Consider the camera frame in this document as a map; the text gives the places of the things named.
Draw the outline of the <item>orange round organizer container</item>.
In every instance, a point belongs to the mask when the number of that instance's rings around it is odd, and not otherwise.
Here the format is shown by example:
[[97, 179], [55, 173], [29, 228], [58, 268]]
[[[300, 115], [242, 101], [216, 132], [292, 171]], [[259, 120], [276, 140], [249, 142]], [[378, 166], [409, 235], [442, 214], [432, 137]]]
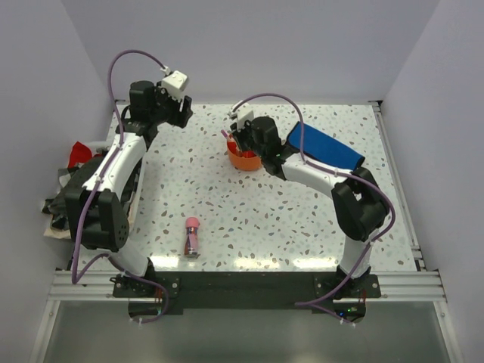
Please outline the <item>orange round organizer container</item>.
[[261, 159], [256, 156], [251, 150], [240, 151], [233, 138], [226, 141], [228, 158], [233, 167], [236, 169], [252, 172], [262, 167]]

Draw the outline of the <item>pink capped glitter tube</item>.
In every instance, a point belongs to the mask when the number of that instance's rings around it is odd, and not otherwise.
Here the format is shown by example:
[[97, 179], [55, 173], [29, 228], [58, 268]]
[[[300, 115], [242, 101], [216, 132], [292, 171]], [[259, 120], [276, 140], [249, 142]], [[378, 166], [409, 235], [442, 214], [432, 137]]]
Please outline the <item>pink capped glitter tube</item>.
[[196, 217], [189, 217], [185, 222], [185, 251], [184, 255], [188, 258], [197, 258], [199, 256], [198, 229], [200, 222]]

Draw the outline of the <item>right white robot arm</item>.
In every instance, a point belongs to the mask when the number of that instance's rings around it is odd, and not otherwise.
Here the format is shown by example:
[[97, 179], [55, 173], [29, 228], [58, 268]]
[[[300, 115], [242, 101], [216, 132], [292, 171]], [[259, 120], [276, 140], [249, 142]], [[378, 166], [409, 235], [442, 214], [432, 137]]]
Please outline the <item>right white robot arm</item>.
[[345, 235], [338, 265], [338, 291], [353, 297], [364, 287], [370, 269], [372, 243], [387, 232], [386, 217], [395, 210], [380, 190], [364, 157], [317, 129], [297, 123], [281, 140], [275, 121], [260, 116], [234, 122], [230, 133], [242, 151], [258, 156], [267, 173], [305, 185], [329, 197]]

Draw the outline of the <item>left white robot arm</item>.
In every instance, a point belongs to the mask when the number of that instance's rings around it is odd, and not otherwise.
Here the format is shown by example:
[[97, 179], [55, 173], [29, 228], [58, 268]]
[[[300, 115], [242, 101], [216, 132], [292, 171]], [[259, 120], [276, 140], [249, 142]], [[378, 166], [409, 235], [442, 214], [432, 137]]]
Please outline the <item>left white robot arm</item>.
[[191, 98], [185, 94], [188, 77], [175, 71], [158, 83], [137, 81], [130, 85], [129, 105], [117, 113], [113, 143], [99, 167], [85, 181], [65, 194], [71, 238], [75, 243], [71, 281], [85, 273], [79, 269], [82, 248], [100, 250], [126, 274], [139, 296], [150, 296], [157, 279], [147, 272], [150, 260], [130, 246], [128, 213], [121, 198], [133, 172], [143, 171], [144, 155], [162, 123], [183, 129], [191, 118]]

